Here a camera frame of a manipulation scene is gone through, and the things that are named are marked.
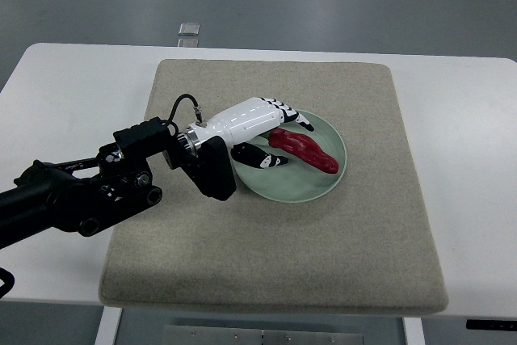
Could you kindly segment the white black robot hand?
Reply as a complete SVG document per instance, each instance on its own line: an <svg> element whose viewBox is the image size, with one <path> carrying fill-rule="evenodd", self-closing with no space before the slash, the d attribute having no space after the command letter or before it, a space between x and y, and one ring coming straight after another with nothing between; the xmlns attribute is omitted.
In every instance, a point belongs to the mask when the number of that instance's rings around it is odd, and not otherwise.
<svg viewBox="0 0 517 345"><path fill-rule="evenodd" d="M306 117L286 103L278 99L253 97L216 114L206 124L192 124L191 132L199 144L220 137L236 162L255 169L267 169L286 165L288 159L269 154L250 141L291 122L310 132L314 130Z"/></svg>

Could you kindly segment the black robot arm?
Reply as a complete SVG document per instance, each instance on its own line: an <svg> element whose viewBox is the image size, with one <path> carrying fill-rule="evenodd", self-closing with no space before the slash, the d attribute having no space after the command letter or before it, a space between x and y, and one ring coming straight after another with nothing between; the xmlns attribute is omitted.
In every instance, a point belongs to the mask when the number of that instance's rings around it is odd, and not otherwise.
<svg viewBox="0 0 517 345"><path fill-rule="evenodd" d="M94 158L51 163L35 160L1 194L1 246L6 248L46 229L91 237L158 204L148 158L162 154L170 169L182 169L199 191L227 200L236 190L229 158L232 140L215 120L184 130L154 117L117 131Z"/></svg>

